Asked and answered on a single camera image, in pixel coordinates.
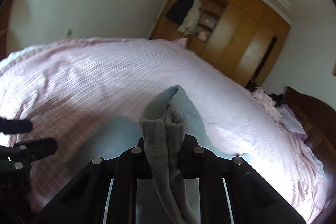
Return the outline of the light blue pant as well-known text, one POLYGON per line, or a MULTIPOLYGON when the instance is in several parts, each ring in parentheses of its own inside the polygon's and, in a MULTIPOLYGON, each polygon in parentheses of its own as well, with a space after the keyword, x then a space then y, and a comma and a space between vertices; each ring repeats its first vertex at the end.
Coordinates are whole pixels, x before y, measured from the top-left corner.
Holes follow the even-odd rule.
POLYGON ((179 168, 179 151, 186 135, 196 137, 204 147, 207 137, 202 118, 184 89, 173 86, 158 94, 139 119, 145 153, 153 178, 137 178, 132 148, 116 160, 112 192, 106 221, 136 223, 138 180, 152 180, 155 191, 148 198, 158 198, 165 210, 156 207, 143 211, 145 219, 155 223, 236 223, 241 193, 236 166, 240 157, 218 157, 209 150, 210 175, 205 178, 183 178, 179 168))

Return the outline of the pink striped bed sheet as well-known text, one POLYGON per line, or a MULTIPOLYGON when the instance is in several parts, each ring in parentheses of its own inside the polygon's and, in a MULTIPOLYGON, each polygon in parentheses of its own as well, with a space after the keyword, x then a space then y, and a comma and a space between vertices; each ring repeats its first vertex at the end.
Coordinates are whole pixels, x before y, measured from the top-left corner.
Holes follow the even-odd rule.
POLYGON ((274 121, 239 84, 185 49, 184 40, 60 40, 1 61, 1 117, 29 119, 30 134, 7 144, 53 137, 56 155, 34 164, 29 195, 40 211, 71 179, 66 164, 105 122, 112 157, 135 145, 146 105, 169 87, 183 87, 203 120, 200 145, 218 156, 241 155, 312 223, 330 189, 323 164, 303 140, 274 121))

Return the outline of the pink crumpled pillow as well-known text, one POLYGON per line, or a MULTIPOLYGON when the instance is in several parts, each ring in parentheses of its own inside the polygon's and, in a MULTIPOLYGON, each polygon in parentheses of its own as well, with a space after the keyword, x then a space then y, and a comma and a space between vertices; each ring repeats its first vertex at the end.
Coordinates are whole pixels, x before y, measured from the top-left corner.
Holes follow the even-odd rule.
POLYGON ((263 109, 273 118, 273 120, 291 132, 299 139, 306 141, 308 135, 303 129, 302 123, 297 119, 293 110, 287 105, 276 106, 276 102, 266 94, 261 87, 257 87, 252 92, 252 97, 263 109))

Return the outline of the dark wooden headboard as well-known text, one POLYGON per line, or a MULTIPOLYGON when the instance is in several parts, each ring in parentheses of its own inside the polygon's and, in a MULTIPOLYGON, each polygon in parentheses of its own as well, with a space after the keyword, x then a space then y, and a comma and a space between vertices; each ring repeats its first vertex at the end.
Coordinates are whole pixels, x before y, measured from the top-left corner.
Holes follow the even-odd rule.
POLYGON ((302 123, 315 156, 328 173, 335 174, 335 110, 325 102, 287 87, 287 104, 302 123))

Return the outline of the wooden wardrobe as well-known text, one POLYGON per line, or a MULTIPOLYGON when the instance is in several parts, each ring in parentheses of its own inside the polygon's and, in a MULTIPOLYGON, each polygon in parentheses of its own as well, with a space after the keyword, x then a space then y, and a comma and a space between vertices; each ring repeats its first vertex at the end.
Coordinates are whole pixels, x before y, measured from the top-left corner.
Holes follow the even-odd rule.
MULTIPOLYGON (((167 0, 151 39, 175 40, 184 35, 167 15, 180 0, 167 0)), ((186 35, 188 49, 241 86, 262 86, 285 44, 290 24, 263 0, 201 0, 195 33, 186 35)))

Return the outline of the beige hanging garment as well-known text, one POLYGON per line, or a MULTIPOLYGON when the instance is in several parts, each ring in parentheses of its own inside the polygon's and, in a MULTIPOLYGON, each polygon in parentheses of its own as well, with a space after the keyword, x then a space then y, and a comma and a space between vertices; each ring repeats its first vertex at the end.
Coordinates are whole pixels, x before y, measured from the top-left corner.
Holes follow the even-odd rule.
POLYGON ((182 24, 177 29, 177 32, 183 35, 192 35, 197 29, 202 8, 201 0, 194 0, 192 8, 188 11, 182 24))

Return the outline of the black hanging garment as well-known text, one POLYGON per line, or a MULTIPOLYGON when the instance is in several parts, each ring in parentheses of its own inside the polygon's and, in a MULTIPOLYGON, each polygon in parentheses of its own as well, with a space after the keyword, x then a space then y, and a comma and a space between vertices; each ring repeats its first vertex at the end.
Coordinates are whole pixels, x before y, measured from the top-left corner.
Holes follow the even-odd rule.
POLYGON ((174 2, 166 13, 165 17, 181 25, 187 16, 187 13, 192 8, 195 0, 177 0, 174 2))

